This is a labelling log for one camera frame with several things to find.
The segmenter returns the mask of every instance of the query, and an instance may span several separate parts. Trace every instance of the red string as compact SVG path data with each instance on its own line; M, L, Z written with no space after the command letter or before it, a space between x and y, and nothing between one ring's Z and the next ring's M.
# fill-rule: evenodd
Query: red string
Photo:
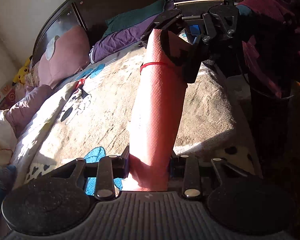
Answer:
M140 75L141 75L142 69L149 66L149 65L166 65L166 63L163 63L163 62L149 62L149 63L146 63L146 64L144 64L140 67Z
M11 149L0 149L0 151L11 151L13 153Z

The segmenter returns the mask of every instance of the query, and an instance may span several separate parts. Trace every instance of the round black pad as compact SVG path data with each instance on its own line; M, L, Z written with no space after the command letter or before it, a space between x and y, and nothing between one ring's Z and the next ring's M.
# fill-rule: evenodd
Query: round black pad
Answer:
M42 178L12 191L2 203L2 214L12 229L46 236L80 224L89 207L89 197L73 181Z
M280 232L294 213L289 195L261 179L227 179L209 195L207 206L220 224L248 235Z

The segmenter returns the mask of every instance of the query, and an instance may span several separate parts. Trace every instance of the black cable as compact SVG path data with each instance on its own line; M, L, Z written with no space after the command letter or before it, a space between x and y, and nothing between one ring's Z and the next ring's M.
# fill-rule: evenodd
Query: black cable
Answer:
M241 74L242 74L244 80L245 80L246 83L250 86L250 89L254 90L255 92L259 93L260 95L263 95L263 96L265 96L265 97L268 97L268 98L271 98L271 99L275 99L275 100L288 100L288 99L290 99L290 98L293 98L296 94L300 93L300 90L299 90L296 94L294 94L294 95L292 95L292 96L285 97L285 98L278 98L278 97L274 97L274 96L271 96L271 95L267 95L267 94L265 94L265 93L263 93L263 92L261 92L261 91L255 89L254 87L252 87L252 86L250 85L249 81L247 80L246 76L244 75L244 73L243 73L243 71L242 71L242 68L241 68L241 65L240 65L240 60L239 60L238 54L236 53L235 55L236 55L236 57L237 57L238 66L239 66L240 72L241 72Z

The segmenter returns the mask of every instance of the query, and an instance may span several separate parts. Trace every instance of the red rubber band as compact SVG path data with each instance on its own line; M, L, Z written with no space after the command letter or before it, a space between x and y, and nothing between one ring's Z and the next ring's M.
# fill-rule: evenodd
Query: red rubber band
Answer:
M166 65L166 63L163 63L163 62L149 62L149 63L146 63L146 64L144 64L140 67L140 75L141 75L142 69L149 66L149 65Z

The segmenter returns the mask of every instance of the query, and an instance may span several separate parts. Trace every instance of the pink foam cylinder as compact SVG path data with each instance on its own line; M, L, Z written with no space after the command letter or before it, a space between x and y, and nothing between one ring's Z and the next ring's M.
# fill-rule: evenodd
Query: pink foam cylinder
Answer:
M187 84L181 67L175 66L160 45L161 30L150 35L140 85L132 109L130 123L130 174L123 190L166 191L168 166L180 125ZM189 44L173 33L178 47Z

